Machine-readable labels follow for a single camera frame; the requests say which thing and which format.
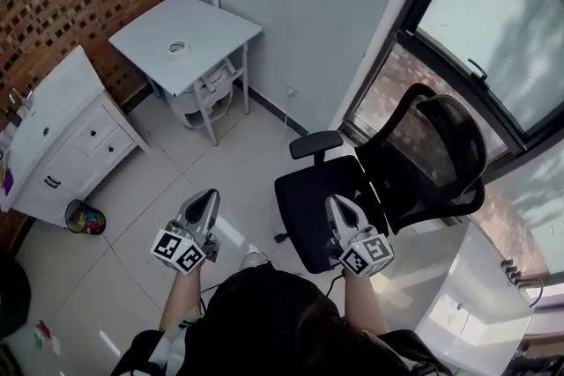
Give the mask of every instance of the office chair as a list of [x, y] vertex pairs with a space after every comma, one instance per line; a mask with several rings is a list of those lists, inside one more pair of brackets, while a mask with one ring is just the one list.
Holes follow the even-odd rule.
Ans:
[[329, 195], [357, 203], [386, 235], [432, 218], [468, 215], [484, 202], [484, 137], [460, 102], [426, 85], [410, 86], [382, 129], [355, 148], [358, 159], [324, 161], [325, 152], [342, 143], [335, 130], [294, 140], [292, 158], [313, 155], [314, 165], [274, 182], [287, 236], [310, 273], [330, 269]]

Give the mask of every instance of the mesh backrest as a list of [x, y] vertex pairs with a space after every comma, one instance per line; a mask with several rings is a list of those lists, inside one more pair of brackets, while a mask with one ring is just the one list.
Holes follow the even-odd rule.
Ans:
[[486, 145], [478, 125], [457, 100], [425, 85], [411, 86], [356, 153], [396, 232], [431, 217], [469, 214], [483, 202]]

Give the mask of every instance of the cabinet handle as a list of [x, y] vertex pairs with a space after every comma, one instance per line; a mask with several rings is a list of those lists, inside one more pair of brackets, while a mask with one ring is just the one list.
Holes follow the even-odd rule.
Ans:
[[61, 185], [61, 182], [56, 181], [50, 175], [48, 175], [47, 178], [49, 179], [50, 182], [53, 182], [55, 185], [57, 185], [57, 186]]
[[52, 188], [58, 188], [58, 185], [55, 185], [55, 184], [51, 185], [51, 183], [53, 183], [53, 182], [48, 181], [47, 179], [43, 179], [43, 181], [44, 181], [45, 183], [47, 183], [47, 185], [49, 185], [49, 186], [52, 187]]

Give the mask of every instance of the faucet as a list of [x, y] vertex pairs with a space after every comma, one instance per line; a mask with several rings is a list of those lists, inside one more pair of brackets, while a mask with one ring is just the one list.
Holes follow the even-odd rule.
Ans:
[[12, 88], [10, 92], [10, 102], [12, 104], [16, 104], [19, 101], [23, 108], [25, 108], [27, 111], [31, 111], [33, 106], [33, 102], [31, 100], [33, 90], [30, 85], [26, 85], [26, 88], [28, 90], [28, 93], [25, 97], [23, 97], [16, 88]]

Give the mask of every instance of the chair wheel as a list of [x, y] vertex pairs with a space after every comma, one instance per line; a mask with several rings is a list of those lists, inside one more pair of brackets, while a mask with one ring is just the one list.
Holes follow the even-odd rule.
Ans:
[[282, 243], [283, 241], [285, 241], [288, 238], [288, 234], [287, 233], [279, 233], [278, 235], [274, 236], [274, 241], [276, 241], [277, 243]]

